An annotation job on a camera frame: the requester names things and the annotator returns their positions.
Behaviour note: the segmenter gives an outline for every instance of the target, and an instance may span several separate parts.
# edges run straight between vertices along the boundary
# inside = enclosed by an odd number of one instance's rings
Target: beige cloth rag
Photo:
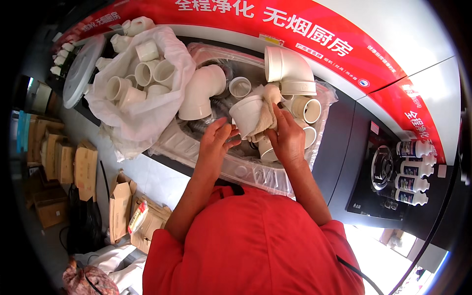
[[[262,140],[264,130],[268,128],[277,127],[277,118],[275,118],[274,109],[272,103],[278,104],[282,95],[278,87],[267,84],[264,87],[264,93],[262,94],[263,105],[261,108],[261,116],[257,122],[256,128],[247,135],[249,142],[257,143]]]

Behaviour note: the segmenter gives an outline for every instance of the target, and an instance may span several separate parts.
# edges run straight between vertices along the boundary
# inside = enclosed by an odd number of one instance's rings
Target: white fabric
[[[110,274],[115,271],[118,265],[128,256],[132,251],[136,249],[135,246],[131,245],[130,242],[126,242],[124,245],[118,248],[114,248],[106,252],[105,254],[97,257],[90,265],[98,267],[105,274]]]
[[[135,67],[139,63],[135,46],[148,40],[154,40],[160,55],[163,53],[165,59],[176,68],[172,90],[167,94],[148,95],[145,101],[132,104],[126,108],[126,112],[121,112],[113,102],[106,99],[106,84],[113,76],[126,77],[135,73]],[[172,29],[157,26],[136,35],[127,50],[117,55],[95,76],[92,88],[85,98],[92,113],[106,125],[114,127],[111,138],[114,143],[116,140],[132,141],[135,142],[134,152],[143,152],[158,140],[177,114],[184,100],[185,86],[194,71],[195,61],[185,45],[175,37]]]
[[[110,273],[108,276],[115,282],[118,291],[121,293],[133,283],[143,283],[143,270],[147,256],[143,255],[123,270]]]

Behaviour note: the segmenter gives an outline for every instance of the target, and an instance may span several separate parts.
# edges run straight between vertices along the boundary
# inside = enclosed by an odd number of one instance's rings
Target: clear plastic wrap
[[[264,60],[233,51],[226,48],[191,43],[188,45],[190,55],[195,60],[197,68],[209,64],[219,64],[227,67],[227,86],[233,77],[244,76],[251,81],[252,91],[259,85],[267,84],[264,74]],[[317,132],[315,142],[305,149],[305,159],[310,169],[313,168],[323,131],[328,118],[329,107],[338,101],[336,90],[328,83],[316,81],[317,96],[321,103],[320,118],[313,124]],[[220,95],[211,98],[213,114],[197,121],[182,121],[176,118],[167,126],[159,140],[148,151],[150,154],[163,154],[190,167],[195,167],[200,148],[200,138],[207,125],[213,120],[227,117],[231,121],[229,109],[238,99],[230,95]],[[262,161],[259,151],[244,140],[239,146],[229,150],[223,160],[220,178],[238,184],[246,184],[266,190],[272,194],[293,197],[293,189],[287,174],[279,161]]]

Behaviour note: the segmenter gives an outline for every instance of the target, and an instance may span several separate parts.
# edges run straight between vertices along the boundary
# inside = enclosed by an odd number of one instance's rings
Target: person
[[[304,131],[273,104],[267,129],[296,202],[243,187],[213,187],[236,127],[218,119],[200,142],[194,174],[164,229],[152,236],[143,294],[364,294],[344,226],[333,220],[304,159]]]

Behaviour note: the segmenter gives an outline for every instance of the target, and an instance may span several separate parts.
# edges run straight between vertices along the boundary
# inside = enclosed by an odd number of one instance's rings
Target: white plastic bottle
[[[416,157],[429,155],[433,148],[431,144],[422,141],[399,142],[396,144],[396,154],[400,157]]]
[[[395,187],[412,192],[426,191],[430,188],[430,183],[421,176],[398,174],[395,178]]]
[[[428,202],[428,197],[426,196],[426,194],[423,194],[423,193],[413,193],[413,192],[397,189],[395,191],[395,200],[403,202],[403,203],[407,203],[413,206],[416,206],[418,204],[423,206],[424,204]]]
[[[410,162],[423,162],[426,165],[434,166],[436,164],[436,157],[429,154],[429,155],[422,155],[421,158],[406,158],[407,161]]]
[[[403,161],[400,165],[400,173],[405,175],[430,176],[434,168],[424,162]]]

